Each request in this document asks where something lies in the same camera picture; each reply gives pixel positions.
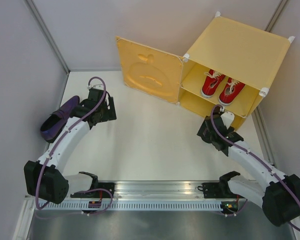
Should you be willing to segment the yellow cabinet door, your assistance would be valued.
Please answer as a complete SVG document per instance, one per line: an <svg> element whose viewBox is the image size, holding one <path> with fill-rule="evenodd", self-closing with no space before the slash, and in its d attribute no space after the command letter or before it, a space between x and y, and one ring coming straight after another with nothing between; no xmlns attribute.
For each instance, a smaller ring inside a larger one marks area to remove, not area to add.
<svg viewBox="0 0 300 240"><path fill-rule="evenodd" d="M177 103L184 58L116 36L124 83L133 89Z"/></svg>

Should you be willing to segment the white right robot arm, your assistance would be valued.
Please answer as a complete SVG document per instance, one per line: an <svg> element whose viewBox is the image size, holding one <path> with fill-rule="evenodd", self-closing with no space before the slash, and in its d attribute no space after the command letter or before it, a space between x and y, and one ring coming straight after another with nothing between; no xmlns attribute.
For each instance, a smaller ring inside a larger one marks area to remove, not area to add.
<svg viewBox="0 0 300 240"><path fill-rule="evenodd" d="M246 179L237 171L219 178L215 188L200 187L206 198L240 196L260 207L276 227L300 216L300 178L287 175L254 153L244 138L235 132L229 121L230 112L206 116L197 135L207 144L240 164L253 178Z"/></svg>

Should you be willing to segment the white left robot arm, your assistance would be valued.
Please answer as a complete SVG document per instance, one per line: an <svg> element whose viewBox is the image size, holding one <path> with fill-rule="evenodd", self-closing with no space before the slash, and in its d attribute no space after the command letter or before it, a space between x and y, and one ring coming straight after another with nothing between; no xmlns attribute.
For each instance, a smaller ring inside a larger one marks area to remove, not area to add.
<svg viewBox="0 0 300 240"><path fill-rule="evenodd" d="M48 150L37 160L29 160L23 170L27 193L60 204L67 196L99 197L98 176L86 171L63 176L65 165L81 139L98 123L116 120L114 98L107 91L91 88L88 97L75 95L41 126L45 134L54 130Z"/></svg>

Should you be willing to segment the purple loafer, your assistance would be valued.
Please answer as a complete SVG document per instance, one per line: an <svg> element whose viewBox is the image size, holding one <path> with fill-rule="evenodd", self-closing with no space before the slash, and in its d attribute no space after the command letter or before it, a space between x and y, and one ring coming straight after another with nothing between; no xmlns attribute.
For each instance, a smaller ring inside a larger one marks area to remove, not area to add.
<svg viewBox="0 0 300 240"><path fill-rule="evenodd" d="M70 113L80 103L80 97L75 95L68 99L43 122L40 135L47 143L53 143L66 125Z"/></svg>

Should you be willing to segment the red sneaker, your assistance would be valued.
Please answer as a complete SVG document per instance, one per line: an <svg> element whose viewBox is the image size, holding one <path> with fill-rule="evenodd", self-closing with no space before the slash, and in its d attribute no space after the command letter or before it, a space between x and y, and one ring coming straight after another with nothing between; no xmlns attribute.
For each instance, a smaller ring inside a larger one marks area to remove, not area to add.
<svg viewBox="0 0 300 240"><path fill-rule="evenodd" d="M223 106L230 105L245 86L244 83L229 77L223 91L218 97L219 103Z"/></svg>
<svg viewBox="0 0 300 240"><path fill-rule="evenodd" d="M219 84L225 79L226 76L213 69L205 72L204 75L205 81L201 88L201 95L204 98L211 98L215 94Z"/></svg>

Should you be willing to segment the red sneaker front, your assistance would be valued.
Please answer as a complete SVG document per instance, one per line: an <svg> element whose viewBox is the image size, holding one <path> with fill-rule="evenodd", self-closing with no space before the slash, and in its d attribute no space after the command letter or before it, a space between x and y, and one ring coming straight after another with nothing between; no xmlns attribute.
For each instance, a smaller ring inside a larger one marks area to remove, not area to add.
<svg viewBox="0 0 300 240"><path fill-rule="evenodd" d="M204 75L205 81L201 88L201 95L204 98L211 98L215 94L219 84L225 79L226 76L213 69L205 72Z"/></svg>

